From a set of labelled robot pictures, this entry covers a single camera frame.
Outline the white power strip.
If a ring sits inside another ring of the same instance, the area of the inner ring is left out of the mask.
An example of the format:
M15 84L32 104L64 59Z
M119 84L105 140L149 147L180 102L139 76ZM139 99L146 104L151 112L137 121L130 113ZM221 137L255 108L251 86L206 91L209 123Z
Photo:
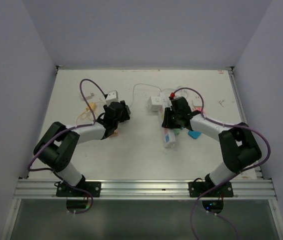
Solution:
M159 93L159 98L161 100L161 107L158 111L158 120L160 126L161 140L163 147L168 149L174 147L176 144L175 132L172 128L169 128L169 98L164 92Z

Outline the yellow charger plug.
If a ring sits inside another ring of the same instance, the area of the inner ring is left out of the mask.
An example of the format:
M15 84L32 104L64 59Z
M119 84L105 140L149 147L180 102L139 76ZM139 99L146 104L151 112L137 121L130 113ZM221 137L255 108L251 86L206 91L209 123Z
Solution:
M89 102L88 104L89 104L89 106L86 108L86 111L88 111L88 112L93 111L94 112L97 108L96 103L95 102Z

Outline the blue charger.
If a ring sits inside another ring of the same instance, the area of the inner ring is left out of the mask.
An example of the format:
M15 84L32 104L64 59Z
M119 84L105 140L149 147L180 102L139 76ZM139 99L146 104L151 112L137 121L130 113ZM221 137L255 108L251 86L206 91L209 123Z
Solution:
M199 132L199 131L189 130L189 131L188 131L188 135L189 135L192 139L197 140L197 139L202 135L202 133Z

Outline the white cube socket adapter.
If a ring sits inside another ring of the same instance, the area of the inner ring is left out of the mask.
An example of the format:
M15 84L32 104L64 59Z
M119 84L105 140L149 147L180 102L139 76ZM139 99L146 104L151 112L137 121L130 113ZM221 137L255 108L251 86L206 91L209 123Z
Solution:
M160 96L150 96L147 101L147 109L150 112L158 112L162 107L162 99Z

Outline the mint green charger plug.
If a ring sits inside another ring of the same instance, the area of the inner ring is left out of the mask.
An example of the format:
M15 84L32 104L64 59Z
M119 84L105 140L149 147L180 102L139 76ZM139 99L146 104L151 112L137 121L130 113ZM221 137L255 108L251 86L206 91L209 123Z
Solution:
M182 132L182 130L183 128L175 128L173 131L175 135L179 135Z

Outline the beige dragon charger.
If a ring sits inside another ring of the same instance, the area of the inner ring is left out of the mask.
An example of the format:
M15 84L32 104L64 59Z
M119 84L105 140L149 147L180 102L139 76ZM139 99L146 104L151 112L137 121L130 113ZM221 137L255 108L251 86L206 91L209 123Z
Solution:
M119 135L119 133L115 130L115 131L109 136L109 138L117 137L118 135Z

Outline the white charger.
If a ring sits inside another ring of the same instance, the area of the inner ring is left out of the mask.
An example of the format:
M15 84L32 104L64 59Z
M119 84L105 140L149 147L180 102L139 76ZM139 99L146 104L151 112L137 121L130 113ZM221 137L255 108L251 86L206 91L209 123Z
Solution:
M202 101L200 98L193 99L191 102L194 108L199 108L202 106Z

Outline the silver honor charger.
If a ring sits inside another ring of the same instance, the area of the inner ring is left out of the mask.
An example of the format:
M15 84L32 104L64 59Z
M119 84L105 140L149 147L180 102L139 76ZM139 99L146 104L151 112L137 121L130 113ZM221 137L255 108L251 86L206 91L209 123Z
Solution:
M87 94L87 95L85 96L85 98L86 98L86 99L89 99L89 98L92 98L94 95L95 95L95 94L94 94L93 92L91 92L91 93Z

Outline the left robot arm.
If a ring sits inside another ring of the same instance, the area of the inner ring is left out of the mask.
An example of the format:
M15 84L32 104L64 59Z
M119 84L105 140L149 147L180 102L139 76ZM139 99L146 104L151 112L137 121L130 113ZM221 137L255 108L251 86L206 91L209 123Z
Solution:
M93 123L66 126L54 122L33 150L34 158L66 182L68 191L76 197L86 189L85 177L71 163L77 145L107 139L114 134L119 123L130 119L131 111L123 100L104 105L103 109L104 112Z

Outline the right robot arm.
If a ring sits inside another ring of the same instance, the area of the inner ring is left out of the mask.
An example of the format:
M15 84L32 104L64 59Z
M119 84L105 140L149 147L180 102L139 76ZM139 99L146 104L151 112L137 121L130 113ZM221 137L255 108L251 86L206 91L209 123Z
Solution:
M225 126L215 120L205 118L200 110L192 111L187 100L172 93L169 97L170 107L164 109L162 127L165 129L188 129L200 132L219 142L222 163L204 181L192 182L192 190L209 196L216 196L222 191L222 182L234 177L244 168L252 165L262 157L252 132L244 122L235 126Z

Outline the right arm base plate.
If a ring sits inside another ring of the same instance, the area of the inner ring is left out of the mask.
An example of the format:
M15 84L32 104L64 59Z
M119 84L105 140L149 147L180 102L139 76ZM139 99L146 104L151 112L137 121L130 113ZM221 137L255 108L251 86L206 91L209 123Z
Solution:
M234 197L233 186L226 182L222 186L215 187L209 181L196 178L188 182L188 191L191 198L208 197L208 198L232 198Z

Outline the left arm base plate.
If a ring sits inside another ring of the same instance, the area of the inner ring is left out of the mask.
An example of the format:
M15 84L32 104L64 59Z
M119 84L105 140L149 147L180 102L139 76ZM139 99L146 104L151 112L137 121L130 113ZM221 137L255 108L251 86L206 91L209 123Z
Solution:
M57 188L57 197L66 198L79 198L87 197L88 195L84 191L91 194L93 198L98 198L101 193L101 182L100 181L81 181L76 186L69 186L64 182L58 181L54 183Z

